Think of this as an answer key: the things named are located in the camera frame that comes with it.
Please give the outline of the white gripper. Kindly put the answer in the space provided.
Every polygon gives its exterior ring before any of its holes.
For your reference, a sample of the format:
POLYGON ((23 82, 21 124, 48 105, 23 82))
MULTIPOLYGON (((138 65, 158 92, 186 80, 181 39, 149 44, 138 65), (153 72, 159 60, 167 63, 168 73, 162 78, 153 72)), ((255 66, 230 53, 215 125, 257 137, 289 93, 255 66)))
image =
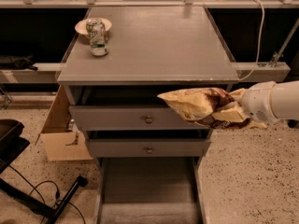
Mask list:
POLYGON ((275 123, 278 118, 272 111, 271 92, 276 85, 274 81, 257 83, 245 91, 240 104, 234 101, 218 108, 212 113, 212 117, 216 120, 243 122, 250 114, 257 122, 275 123))

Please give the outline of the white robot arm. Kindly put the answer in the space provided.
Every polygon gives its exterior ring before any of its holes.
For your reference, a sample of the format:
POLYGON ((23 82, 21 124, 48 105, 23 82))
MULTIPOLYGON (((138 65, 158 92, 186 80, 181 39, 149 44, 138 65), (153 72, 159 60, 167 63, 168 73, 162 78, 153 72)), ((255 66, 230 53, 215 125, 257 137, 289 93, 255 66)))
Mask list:
POLYGON ((235 100, 213 112, 214 119, 231 122, 299 120, 299 81, 258 83, 230 95, 235 100))

